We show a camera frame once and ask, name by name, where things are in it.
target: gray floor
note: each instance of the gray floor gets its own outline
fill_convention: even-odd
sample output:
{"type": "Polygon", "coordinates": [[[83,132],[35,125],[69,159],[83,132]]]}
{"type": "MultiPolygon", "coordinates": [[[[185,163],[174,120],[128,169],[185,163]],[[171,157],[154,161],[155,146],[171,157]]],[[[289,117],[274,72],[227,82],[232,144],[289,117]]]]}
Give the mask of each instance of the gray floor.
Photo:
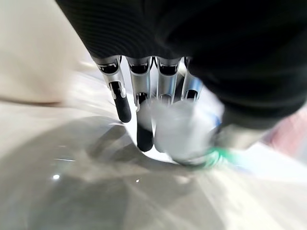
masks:
{"type": "Polygon", "coordinates": [[[1,230],[305,230],[305,184],[145,157],[106,86],[58,107],[0,103],[1,230]]]}

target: pink object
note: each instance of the pink object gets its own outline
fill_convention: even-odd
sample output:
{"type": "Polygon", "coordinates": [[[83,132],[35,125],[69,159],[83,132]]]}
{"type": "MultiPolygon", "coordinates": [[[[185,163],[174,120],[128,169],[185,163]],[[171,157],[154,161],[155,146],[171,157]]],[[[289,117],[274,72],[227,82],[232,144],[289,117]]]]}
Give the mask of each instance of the pink object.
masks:
{"type": "Polygon", "coordinates": [[[302,108],[282,120],[272,131],[269,145],[275,150],[295,156],[307,134],[307,109],[302,108]]]}

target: robotic hand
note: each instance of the robotic hand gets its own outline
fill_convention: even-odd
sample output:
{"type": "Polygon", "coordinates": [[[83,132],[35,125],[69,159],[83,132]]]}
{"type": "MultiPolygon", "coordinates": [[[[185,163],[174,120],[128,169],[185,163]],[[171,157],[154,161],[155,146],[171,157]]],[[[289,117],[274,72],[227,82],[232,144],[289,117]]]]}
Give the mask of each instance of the robotic hand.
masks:
{"type": "MultiPolygon", "coordinates": [[[[122,122],[129,122],[131,113],[121,56],[128,60],[138,108],[151,97],[151,59],[157,59],[157,98],[171,104],[179,61],[189,57],[182,99],[197,100],[204,83],[225,105],[222,124],[213,136],[216,146],[247,148],[305,103],[307,5],[303,1],[57,3],[103,73],[122,122]]],[[[138,125],[137,132],[138,147],[149,150],[152,131],[138,125]]]]}

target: metal finger segment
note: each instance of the metal finger segment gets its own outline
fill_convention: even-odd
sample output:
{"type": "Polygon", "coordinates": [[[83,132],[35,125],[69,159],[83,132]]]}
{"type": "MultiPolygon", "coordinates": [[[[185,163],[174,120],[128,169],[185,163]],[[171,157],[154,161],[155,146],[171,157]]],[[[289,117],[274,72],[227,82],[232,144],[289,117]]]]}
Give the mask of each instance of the metal finger segment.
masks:
{"type": "Polygon", "coordinates": [[[158,68],[158,86],[157,98],[159,100],[167,101],[172,104],[175,96],[177,72],[179,67],[180,58],[165,59],[157,58],[158,68]]]}
{"type": "Polygon", "coordinates": [[[123,74],[120,68],[120,56],[115,55],[107,58],[94,58],[96,65],[99,70],[102,72],[102,75],[106,81],[108,88],[112,92],[113,99],[116,99],[116,94],[114,93],[114,89],[112,88],[112,82],[118,82],[120,89],[120,96],[122,98],[126,97],[126,89],[125,82],[123,78],[123,74]]]}
{"type": "Polygon", "coordinates": [[[130,58],[127,57],[130,77],[133,88],[134,103],[140,109],[139,95],[145,95],[146,99],[151,97],[150,92],[150,60],[151,57],[130,58]]]}
{"type": "Polygon", "coordinates": [[[196,101],[200,97],[200,93],[202,90],[203,84],[202,81],[190,74],[189,69],[186,71],[186,75],[183,81],[181,99],[193,99],[196,101]]]}

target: reflective floor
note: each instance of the reflective floor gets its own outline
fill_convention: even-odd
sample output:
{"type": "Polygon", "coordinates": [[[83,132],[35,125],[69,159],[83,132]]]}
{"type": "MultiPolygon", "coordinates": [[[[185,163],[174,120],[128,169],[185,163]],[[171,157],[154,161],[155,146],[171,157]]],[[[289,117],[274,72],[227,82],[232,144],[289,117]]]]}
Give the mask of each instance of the reflective floor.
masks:
{"type": "Polygon", "coordinates": [[[152,160],[99,80],[54,107],[0,103],[1,230],[305,230],[304,183],[152,160]]]}

